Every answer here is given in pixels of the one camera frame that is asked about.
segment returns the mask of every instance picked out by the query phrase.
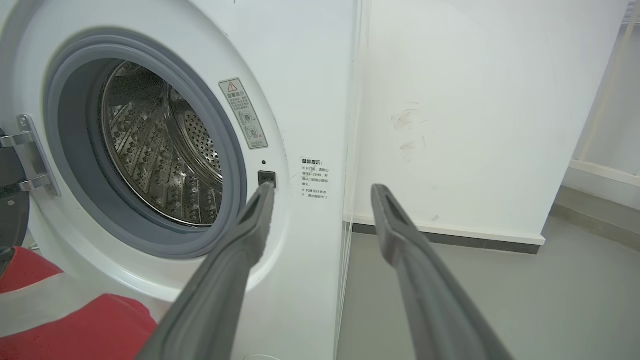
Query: stainless steel drum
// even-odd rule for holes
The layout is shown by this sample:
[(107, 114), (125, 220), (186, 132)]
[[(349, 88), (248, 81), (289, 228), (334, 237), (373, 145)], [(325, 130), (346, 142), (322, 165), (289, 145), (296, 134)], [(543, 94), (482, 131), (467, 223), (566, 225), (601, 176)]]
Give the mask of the stainless steel drum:
[(223, 169), (184, 98), (159, 76), (125, 61), (104, 83), (101, 105), (107, 152), (131, 191), (174, 222), (213, 224)]

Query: wall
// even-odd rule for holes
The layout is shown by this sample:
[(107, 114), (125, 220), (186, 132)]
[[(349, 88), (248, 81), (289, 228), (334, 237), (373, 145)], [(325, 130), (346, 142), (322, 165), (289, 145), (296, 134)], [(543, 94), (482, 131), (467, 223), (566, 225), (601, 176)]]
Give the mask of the wall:
[(423, 230), (542, 244), (624, 0), (379, 0), (355, 222), (373, 183)]
[[(614, 53), (618, 49), (625, 30), (626, 26), (623, 26), (618, 33)], [(640, 122), (637, 121), (640, 114), (640, 101), (638, 101), (640, 66), (637, 63), (640, 59), (640, 28), (637, 25), (634, 27), (627, 51), (621, 63), (620, 75), (614, 83), (611, 98), (605, 108), (603, 121), (591, 143), (585, 161), (636, 174), (640, 170), (640, 142), (637, 141), (640, 138)], [(604, 84), (609, 79), (611, 65), (612, 59), (609, 61), (607, 72), (603, 77), (603, 85), (598, 90), (598, 97), (589, 114), (587, 126), (573, 153), (574, 159), (579, 157), (587, 138), (589, 125), (595, 117), (596, 106), (602, 96)], [(640, 188), (629, 184), (569, 168), (563, 185), (640, 209)]]

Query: washing machine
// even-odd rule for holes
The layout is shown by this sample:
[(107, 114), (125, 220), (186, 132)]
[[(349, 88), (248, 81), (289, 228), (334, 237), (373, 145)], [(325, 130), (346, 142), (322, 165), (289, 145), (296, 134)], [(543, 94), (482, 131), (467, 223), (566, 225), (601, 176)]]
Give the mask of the washing machine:
[(2, 144), (42, 255), (160, 319), (272, 181), (232, 358), (333, 358), (357, 18), (355, 0), (1, 1)]

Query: sticker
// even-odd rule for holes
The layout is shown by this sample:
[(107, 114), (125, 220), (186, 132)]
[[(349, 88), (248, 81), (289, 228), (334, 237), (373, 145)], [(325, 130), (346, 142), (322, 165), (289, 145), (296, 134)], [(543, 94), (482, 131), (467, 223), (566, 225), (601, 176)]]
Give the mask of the sticker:
[(329, 199), (328, 167), (320, 160), (300, 158), (300, 195), (308, 200), (324, 201)]
[(255, 114), (249, 95), (244, 91), (244, 87), (240, 79), (235, 78), (226, 81), (220, 81), (220, 88), (227, 97), (227, 101), (236, 114), (236, 119), (242, 127), (244, 138), (246, 139), (249, 149), (260, 149), (268, 147), (267, 138), (264, 137), (262, 126)]

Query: metal hinge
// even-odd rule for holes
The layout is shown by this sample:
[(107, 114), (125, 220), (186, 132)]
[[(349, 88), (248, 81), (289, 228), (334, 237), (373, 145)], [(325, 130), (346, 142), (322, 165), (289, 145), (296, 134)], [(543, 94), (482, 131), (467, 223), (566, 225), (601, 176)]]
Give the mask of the metal hinge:
[(52, 196), (58, 196), (58, 186), (56, 180), (53, 178), (51, 168), (46, 160), (46, 157), (42, 154), (42, 144), (38, 138), (38, 134), (35, 132), (35, 126), (33, 126), (33, 120), (29, 115), (18, 115), (18, 128), (20, 133), (16, 135), (0, 136), (0, 148), (3, 147), (18, 147), (23, 146), (24, 159), (22, 160), (22, 167), (26, 168), (28, 165), (35, 172), (35, 177), (18, 183), (20, 191), (30, 192), (40, 187), (44, 187)]

